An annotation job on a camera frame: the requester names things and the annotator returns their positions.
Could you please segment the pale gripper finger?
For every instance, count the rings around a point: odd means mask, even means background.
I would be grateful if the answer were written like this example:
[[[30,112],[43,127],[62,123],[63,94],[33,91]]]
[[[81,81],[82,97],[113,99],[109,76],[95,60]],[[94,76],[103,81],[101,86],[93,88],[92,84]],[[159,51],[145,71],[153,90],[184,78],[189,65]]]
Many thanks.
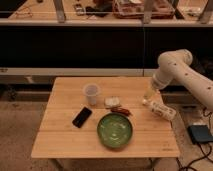
[[[147,91],[145,92],[143,98],[145,100],[150,100],[156,94],[156,92],[157,92],[156,89],[148,88]]]

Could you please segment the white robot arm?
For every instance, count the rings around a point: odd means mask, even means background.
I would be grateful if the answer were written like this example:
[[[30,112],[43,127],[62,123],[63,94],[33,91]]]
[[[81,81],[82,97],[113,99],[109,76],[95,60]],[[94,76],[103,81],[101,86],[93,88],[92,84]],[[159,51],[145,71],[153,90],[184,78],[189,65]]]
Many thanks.
[[[163,52],[158,57],[158,69],[151,77],[143,98],[149,100],[157,90],[175,79],[201,104],[213,112],[213,81],[190,68],[192,53],[187,49]]]

